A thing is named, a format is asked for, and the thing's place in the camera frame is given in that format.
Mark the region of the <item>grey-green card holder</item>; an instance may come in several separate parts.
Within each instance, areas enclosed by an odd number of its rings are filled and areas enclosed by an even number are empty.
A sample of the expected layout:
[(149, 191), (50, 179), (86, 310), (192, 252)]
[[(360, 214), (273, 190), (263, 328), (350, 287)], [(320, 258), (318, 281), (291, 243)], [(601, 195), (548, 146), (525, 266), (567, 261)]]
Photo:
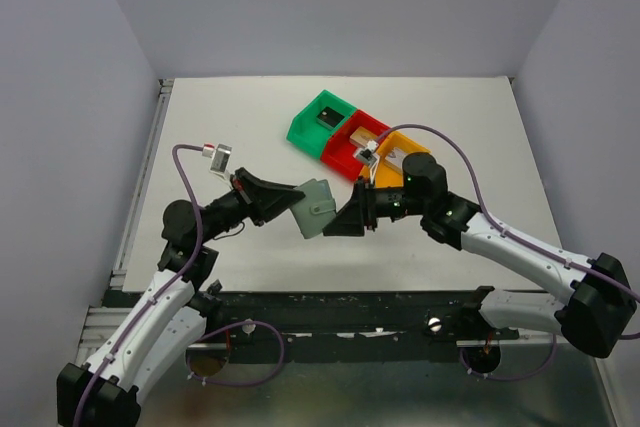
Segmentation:
[(296, 186), (304, 197), (290, 208), (304, 239), (321, 235), (323, 229), (336, 217), (336, 201), (326, 179), (310, 179)]

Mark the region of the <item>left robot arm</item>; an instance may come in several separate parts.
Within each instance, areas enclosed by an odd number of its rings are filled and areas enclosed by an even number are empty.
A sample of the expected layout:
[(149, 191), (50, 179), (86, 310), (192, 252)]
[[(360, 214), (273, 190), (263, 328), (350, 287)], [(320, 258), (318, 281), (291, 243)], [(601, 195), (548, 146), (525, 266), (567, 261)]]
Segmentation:
[(67, 364), (57, 377), (59, 425), (136, 425), (153, 385), (187, 346), (220, 334), (220, 315), (199, 293), (218, 257), (206, 242), (245, 220), (262, 226), (305, 197), (294, 186), (261, 180), (244, 168), (230, 184), (205, 207), (193, 194), (166, 207), (166, 245), (149, 286), (92, 356), (81, 365)]

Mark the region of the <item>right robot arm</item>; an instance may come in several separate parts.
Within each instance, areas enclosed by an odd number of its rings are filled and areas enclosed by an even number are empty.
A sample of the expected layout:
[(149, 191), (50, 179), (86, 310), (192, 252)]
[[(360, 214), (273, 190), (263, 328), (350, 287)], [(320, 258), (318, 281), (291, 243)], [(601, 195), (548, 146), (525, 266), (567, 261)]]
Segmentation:
[(358, 179), (324, 235), (361, 237), (375, 230), (381, 218), (417, 216), (436, 242), (496, 262), (544, 291), (489, 291), (460, 314), (467, 336), (480, 339), (494, 328), (524, 328), (561, 335), (595, 358), (611, 354), (636, 312), (617, 258), (568, 252), (492, 218), (480, 205), (449, 191), (445, 169), (428, 153), (408, 155), (402, 169), (400, 187), (377, 188)]

